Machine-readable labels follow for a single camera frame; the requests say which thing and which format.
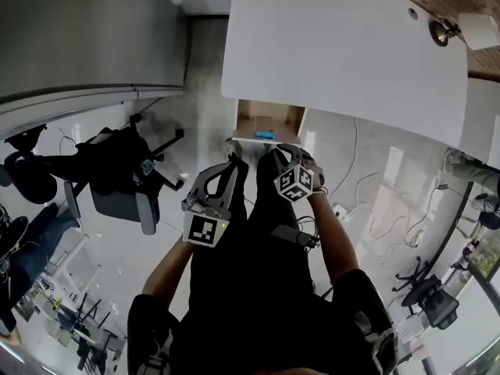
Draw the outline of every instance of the hand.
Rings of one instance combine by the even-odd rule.
[[[306,150],[301,149],[301,152],[304,160],[304,167],[314,172],[314,176],[312,177],[312,189],[316,190],[321,188],[325,183],[323,170],[316,165],[316,161],[314,161],[314,158]]]

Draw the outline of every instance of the wall lamp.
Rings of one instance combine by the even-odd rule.
[[[500,31],[492,16],[484,14],[459,14],[459,22],[453,24],[446,19],[429,22],[429,31],[436,45],[445,47],[448,40],[462,35],[472,50],[500,45]]]

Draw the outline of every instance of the desk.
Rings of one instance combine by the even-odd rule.
[[[54,304],[42,293],[38,293],[33,299],[33,304],[35,304],[40,313],[45,315],[51,321],[55,320],[57,317],[58,310],[54,308]]]
[[[73,330],[73,332],[75,333],[75,335],[79,336],[80,338],[83,338],[85,339],[86,341],[88,341],[91,345],[96,345],[97,342],[92,339],[91,337],[87,336],[86,334],[83,334],[82,332],[80,332],[79,330]]]
[[[466,46],[454,38],[438,47],[429,19],[409,0],[232,0],[222,93],[357,116],[458,146]]]

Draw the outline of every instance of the person sitting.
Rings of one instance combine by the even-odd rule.
[[[248,165],[236,142],[227,150],[238,167],[228,228],[215,248],[180,237],[146,280],[128,316],[129,374],[389,374],[396,363],[391,321],[327,196],[308,200],[332,302],[314,293],[306,250],[271,235],[279,225],[298,229],[293,206],[274,186],[273,152],[259,160],[247,219]],[[308,156],[305,165],[315,163]],[[320,186],[315,175],[314,190]],[[179,322],[169,307],[190,259],[189,310]]]
[[[500,173],[477,160],[466,159],[459,150],[449,148],[446,151],[442,169],[459,179],[480,184],[497,198],[500,194]]]
[[[30,222],[19,243],[20,248],[9,258],[9,272],[0,283],[0,320],[12,321],[11,310],[31,289],[54,255],[64,233],[72,227],[80,227],[79,222],[68,209],[58,215],[55,203],[42,209]],[[10,334],[0,334],[0,341],[20,345],[20,333],[15,328]]]

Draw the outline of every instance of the wire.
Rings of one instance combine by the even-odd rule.
[[[457,191],[456,191],[453,187],[449,187],[449,186],[448,186],[448,187],[447,187],[447,189],[449,189],[449,190],[451,190],[451,191],[455,192],[458,196],[461,196],[461,197],[465,198],[465,196],[464,196],[462,193],[458,193],[458,192],[457,192]],[[481,207],[481,206],[480,206],[480,205],[478,205],[477,203],[473,202],[470,198],[467,198],[467,201],[468,201],[468,202],[472,205],[473,209],[475,209],[475,210],[477,210],[477,211],[486,211],[486,209],[485,209],[484,205],[483,205],[483,207]],[[484,203],[485,205],[487,205],[487,207],[488,207],[489,209],[493,210],[493,212],[494,212],[494,213],[498,213],[498,211],[500,210],[500,208],[499,208],[499,209],[496,209],[495,207],[493,207],[493,206],[491,205],[491,203],[490,203],[488,200],[484,200],[484,201],[483,201],[483,203]]]
[[[354,154],[352,155],[351,166],[349,167],[349,170],[345,174],[345,177],[341,180],[341,183],[338,184],[338,186],[334,189],[334,191],[331,192],[331,195],[330,195],[330,205],[332,205],[331,200],[334,197],[335,192],[338,189],[340,189],[340,187],[342,186],[342,184],[345,182],[345,180],[351,174],[352,167],[354,166],[354,162],[356,161],[356,156],[358,154],[358,142],[359,142],[359,138],[358,138],[358,119],[356,117],[354,117],[354,124],[355,124],[355,140],[356,140],[356,142],[355,142],[355,145],[354,145]]]
[[[315,193],[323,193],[324,195],[328,195],[328,189],[324,186],[318,187],[318,191],[314,191],[312,194],[314,195]]]
[[[330,295],[330,293],[331,293],[332,291],[334,291],[334,287],[333,287],[333,286],[331,286],[331,287],[330,287],[330,289],[328,289],[327,291],[325,291],[325,292],[321,295],[321,298],[327,298],[327,297]]]
[[[408,193],[402,191],[399,187],[397,187],[396,185],[394,185],[389,179],[387,179],[386,177],[384,177],[381,173],[371,173],[370,175],[366,175],[365,177],[362,177],[360,180],[358,180],[358,183],[356,184],[356,190],[355,190],[355,197],[356,197],[356,206],[354,209],[352,209],[351,211],[349,211],[347,213],[347,216],[351,216],[357,209],[363,207],[363,206],[368,206],[370,207],[370,212],[371,212],[371,215],[373,217],[372,219],[372,223],[370,224],[370,228],[368,230],[368,234],[376,239],[376,240],[380,240],[381,238],[387,236],[388,234],[390,234],[392,232],[392,230],[394,229],[394,226],[396,225],[396,223],[399,221],[399,220],[402,220],[404,218],[408,219],[407,223],[406,223],[406,226],[405,226],[405,231],[403,234],[406,234],[407,231],[408,231],[408,226],[409,226],[409,221],[410,221],[410,216],[411,216],[411,204],[409,204],[408,206],[408,216],[399,216],[398,218],[396,218],[396,220],[392,223],[391,227],[389,228],[389,230],[387,232],[385,232],[384,234],[382,234],[381,236],[374,236],[372,234],[372,230],[373,230],[373,225],[375,224],[375,221],[376,221],[376,218],[375,218],[375,214],[373,212],[373,206],[370,204],[370,203],[367,203],[367,202],[361,202],[359,200],[359,186],[361,185],[361,183],[364,181],[364,180],[367,180],[367,179],[370,179],[371,177],[380,177],[382,178],[382,180],[384,180],[386,183],[388,183],[392,188],[394,188],[397,192],[399,192],[401,195],[405,196],[405,197],[408,197]]]
[[[429,197],[429,204],[427,204],[427,211],[425,212],[425,215],[422,217],[422,219],[418,222],[415,222],[406,232],[405,232],[405,236],[403,236],[403,242],[405,243],[405,245],[408,245],[409,247],[413,247],[411,245],[408,244],[408,242],[406,241],[406,237],[408,236],[409,232],[411,231],[411,229],[413,229],[414,227],[416,227],[417,225],[420,225],[426,218],[427,216],[429,215],[429,211],[430,211],[430,204],[432,203],[432,195],[434,194],[434,192],[439,189],[439,187],[435,187],[434,189],[432,189],[432,192],[430,193],[430,197]],[[418,247],[420,245],[420,238],[418,236],[414,236],[412,237],[412,239],[410,240],[410,243],[412,243],[413,239],[414,238],[417,238],[419,243],[416,244],[415,247]]]
[[[318,227],[316,225],[316,220],[313,217],[311,217],[311,216],[301,216],[300,218],[297,218],[297,223],[301,227],[300,228],[301,232],[302,232],[302,229],[304,228],[304,223],[314,223],[314,237],[315,238],[318,237]]]
[[[3,284],[8,279],[9,270],[10,270],[10,261],[8,259],[0,262],[0,279],[3,279],[0,281],[0,283]]]
[[[59,132],[61,132],[61,134],[62,134],[61,140],[59,141],[59,155],[63,155],[62,146],[63,146],[64,139],[68,139],[68,140],[72,141],[74,144],[74,147],[76,148],[77,143],[75,142],[75,140],[72,137],[66,136],[60,127],[57,127],[57,129],[59,129]]]

